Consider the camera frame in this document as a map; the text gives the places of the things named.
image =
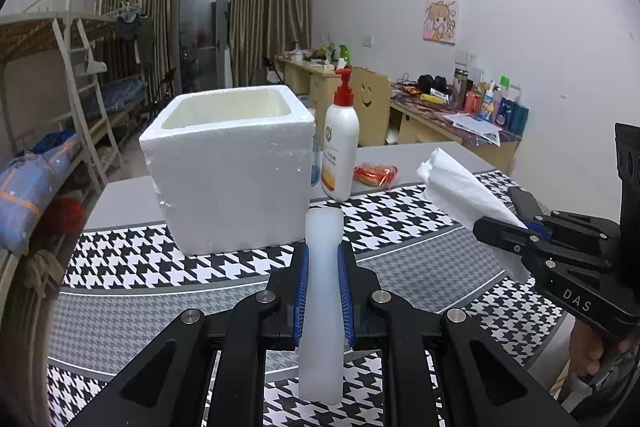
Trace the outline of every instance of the poster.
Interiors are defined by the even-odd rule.
[[[426,41],[456,43],[460,3],[458,1],[427,1],[422,38]]]

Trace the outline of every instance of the human hand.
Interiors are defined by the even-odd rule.
[[[626,353],[640,340],[640,328],[634,330],[618,344],[620,353]],[[584,322],[575,321],[569,338],[569,371],[595,375],[600,370],[600,359],[604,353],[602,335]]]

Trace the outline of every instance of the red pump cap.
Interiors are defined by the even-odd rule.
[[[349,87],[351,69],[344,68],[342,70],[336,70],[335,73],[339,74],[342,78],[342,85],[338,86],[338,89],[335,90],[334,105],[353,107],[353,89]]]

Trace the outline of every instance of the white foam box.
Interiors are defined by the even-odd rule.
[[[185,255],[305,237],[314,118],[286,86],[176,97],[140,137]]]

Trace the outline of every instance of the green bottle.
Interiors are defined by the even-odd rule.
[[[351,66],[351,60],[349,59],[349,49],[344,44],[340,44],[340,58],[344,58],[347,62],[347,66]]]

